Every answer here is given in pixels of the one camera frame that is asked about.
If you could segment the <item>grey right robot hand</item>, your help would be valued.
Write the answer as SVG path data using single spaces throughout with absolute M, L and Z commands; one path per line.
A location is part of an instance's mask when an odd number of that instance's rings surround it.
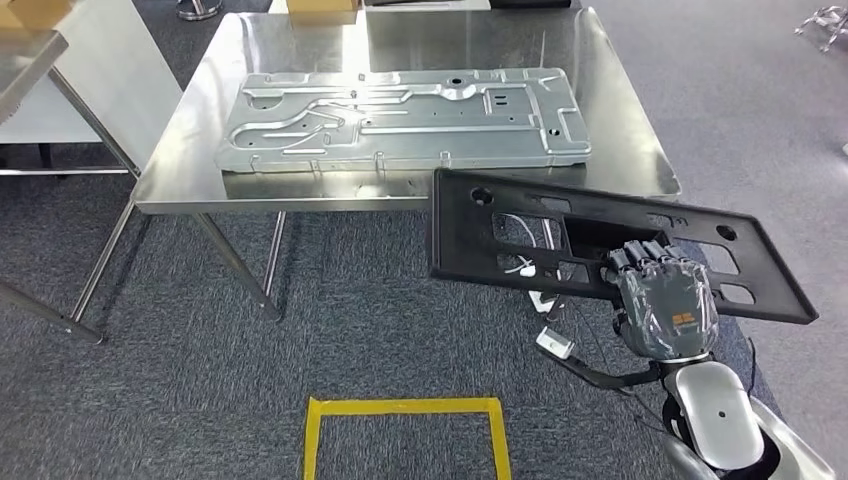
M 719 314 L 706 267 L 680 247 L 630 240 L 607 254 L 614 285 L 614 331 L 636 355 L 659 362 L 707 356 L 718 339 Z

